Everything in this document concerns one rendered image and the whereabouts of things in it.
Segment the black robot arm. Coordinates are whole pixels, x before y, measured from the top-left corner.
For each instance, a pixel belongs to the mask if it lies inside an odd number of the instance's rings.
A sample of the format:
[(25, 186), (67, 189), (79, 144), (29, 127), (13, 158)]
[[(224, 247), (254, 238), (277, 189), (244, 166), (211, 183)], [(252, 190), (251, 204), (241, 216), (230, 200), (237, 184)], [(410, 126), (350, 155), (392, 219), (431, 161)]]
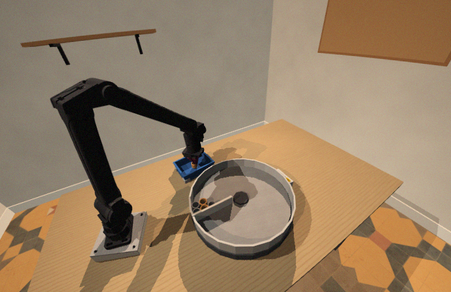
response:
[[(197, 142), (201, 149), (206, 127), (201, 122), (177, 114), (113, 82), (88, 78), (50, 98), (53, 108), (68, 129), (75, 149), (95, 191), (94, 207), (106, 235), (106, 250), (131, 243), (133, 230), (132, 205), (122, 198), (99, 136), (93, 108), (111, 105), (162, 123), (184, 132), (187, 145)], [(125, 242), (126, 241), (126, 242)]]

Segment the blue crate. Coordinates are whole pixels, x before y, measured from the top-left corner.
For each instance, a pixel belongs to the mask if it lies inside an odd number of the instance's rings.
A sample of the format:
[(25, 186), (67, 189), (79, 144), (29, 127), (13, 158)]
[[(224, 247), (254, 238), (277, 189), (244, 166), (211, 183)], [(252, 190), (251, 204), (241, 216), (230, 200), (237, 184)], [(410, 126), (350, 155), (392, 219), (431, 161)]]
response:
[(210, 158), (205, 152), (201, 154), (198, 158), (197, 168), (193, 169), (191, 166), (191, 161), (188, 158), (181, 158), (174, 161), (174, 167), (176, 171), (180, 172), (181, 177), (185, 183), (198, 177), (204, 170), (214, 165), (214, 160)]

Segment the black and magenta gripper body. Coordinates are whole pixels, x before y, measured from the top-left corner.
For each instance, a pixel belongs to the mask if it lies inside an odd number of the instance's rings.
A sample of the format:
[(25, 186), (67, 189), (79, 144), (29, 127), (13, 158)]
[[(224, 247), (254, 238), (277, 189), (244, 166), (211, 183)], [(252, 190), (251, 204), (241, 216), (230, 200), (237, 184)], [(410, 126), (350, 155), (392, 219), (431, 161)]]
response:
[(182, 154), (186, 158), (193, 158), (196, 159), (197, 156), (201, 156), (201, 154), (204, 152), (204, 148), (201, 147), (201, 149), (198, 151), (197, 148), (197, 142), (192, 145), (187, 145), (186, 148), (183, 150)]

